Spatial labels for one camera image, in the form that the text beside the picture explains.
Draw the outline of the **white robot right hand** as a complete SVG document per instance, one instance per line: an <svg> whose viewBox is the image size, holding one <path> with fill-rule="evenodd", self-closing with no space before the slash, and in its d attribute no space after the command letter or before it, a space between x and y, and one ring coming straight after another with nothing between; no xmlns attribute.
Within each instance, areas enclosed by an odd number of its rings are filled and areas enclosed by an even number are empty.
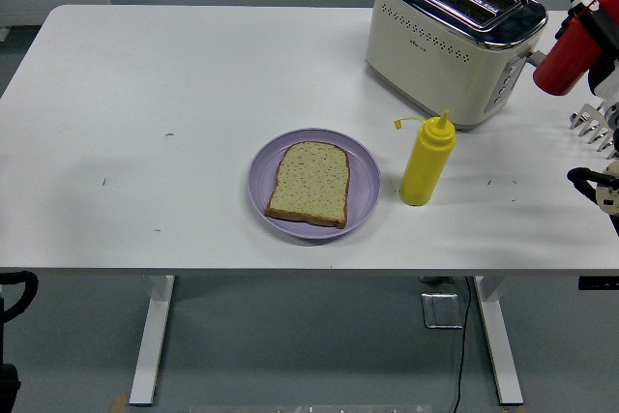
<svg viewBox="0 0 619 413"><path fill-rule="evenodd" d="M604 107L618 104L618 0L570 0L564 22L569 62L579 74L588 74L589 89Z"/></svg>

